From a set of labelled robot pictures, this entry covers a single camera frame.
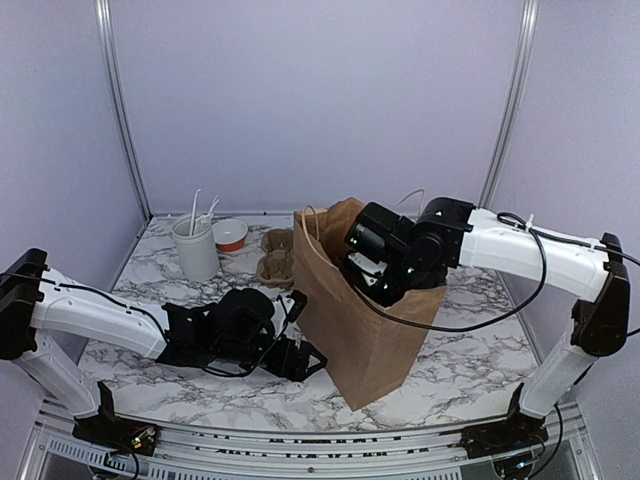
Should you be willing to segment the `brown paper bag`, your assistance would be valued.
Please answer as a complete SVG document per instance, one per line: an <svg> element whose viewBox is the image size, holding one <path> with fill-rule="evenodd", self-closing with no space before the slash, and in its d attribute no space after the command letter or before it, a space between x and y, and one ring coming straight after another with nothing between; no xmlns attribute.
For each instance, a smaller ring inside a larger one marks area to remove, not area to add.
<svg viewBox="0 0 640 480"><path fill-rule="evenodd" d="M364 207L349 197L294 213L294 288L308 297L298 325L328 359L326 371L353 411L404 383L446 293L445 286L412 290L387 308L359 298L339 262Z"/></svg>

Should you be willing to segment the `cardboard cup carrier tray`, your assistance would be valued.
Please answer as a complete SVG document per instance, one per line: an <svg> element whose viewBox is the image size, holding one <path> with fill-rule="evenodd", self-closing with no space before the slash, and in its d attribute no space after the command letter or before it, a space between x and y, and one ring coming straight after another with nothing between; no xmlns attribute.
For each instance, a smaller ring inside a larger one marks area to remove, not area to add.
<svg viewBox="0 0 640 480"><path fill-rule="evenodd" d="M291 229L271 229L261 239L264 255L256 270L258 281L269 288L287 289L293 285L294 232Z"/></svg>

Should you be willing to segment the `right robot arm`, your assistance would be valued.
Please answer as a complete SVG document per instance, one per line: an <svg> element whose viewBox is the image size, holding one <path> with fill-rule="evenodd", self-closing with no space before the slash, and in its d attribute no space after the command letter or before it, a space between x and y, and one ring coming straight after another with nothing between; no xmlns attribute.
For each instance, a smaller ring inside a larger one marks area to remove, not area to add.
<svg viewBox="0 0 640 480"><path fill-rule="evenodd" d="M575 296L571 324L515 394L514 411L495 438L515 448L555 402L600 358L629 336L631 286L619 240L580 238L546 229L508 212L439 197L416 220L368 203L347 230L345 265L357 294L382 314L410 290L444 283L448 270L489 269L537 281Z"/></svg>

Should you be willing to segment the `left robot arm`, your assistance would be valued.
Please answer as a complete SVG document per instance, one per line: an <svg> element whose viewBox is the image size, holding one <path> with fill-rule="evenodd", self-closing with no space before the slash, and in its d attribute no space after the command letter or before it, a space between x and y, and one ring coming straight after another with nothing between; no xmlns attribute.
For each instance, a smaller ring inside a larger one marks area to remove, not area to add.
<svg viewBox="0 0 640 480"><path fill-rule="evenodd" d="M271 299L253 288L233 288L199 307L135 302L71 280L48 266L45 251L30 249L1 275L1 357L53 394L76 421L86 421L102 443L116 445L127 430L109 388L88 380L51 332L218 378L263 369L303 382L327 364L310 343L286 335L306 304L297 290Z"/></svg>

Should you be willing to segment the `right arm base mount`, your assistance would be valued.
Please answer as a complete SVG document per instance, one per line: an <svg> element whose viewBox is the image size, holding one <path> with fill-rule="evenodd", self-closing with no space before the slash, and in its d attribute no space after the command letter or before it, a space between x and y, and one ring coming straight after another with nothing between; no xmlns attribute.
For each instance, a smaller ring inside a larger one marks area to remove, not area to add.
<svg viewBox="0 0 640 480"><path fill-rule="evenodd" d="M504 419L461 430L460 446L469 459L506 453L546 442L545 418L525 414L520 407L523 384L514 391Z"/></svg>

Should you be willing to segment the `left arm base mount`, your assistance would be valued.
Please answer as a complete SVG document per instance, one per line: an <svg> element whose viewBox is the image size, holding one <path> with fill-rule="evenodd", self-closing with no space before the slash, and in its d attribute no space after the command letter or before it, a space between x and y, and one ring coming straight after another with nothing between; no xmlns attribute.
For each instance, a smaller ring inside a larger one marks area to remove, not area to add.
<svg viewBox="0 0 640 480"><path fill-rule="evenodd" d="M74 418L73 437L122 452L131 449L137 455L151 457L156 449L159 426L118 416L110 389L103 381L97 386L100 393L97 413L84 419Z"/></svg>

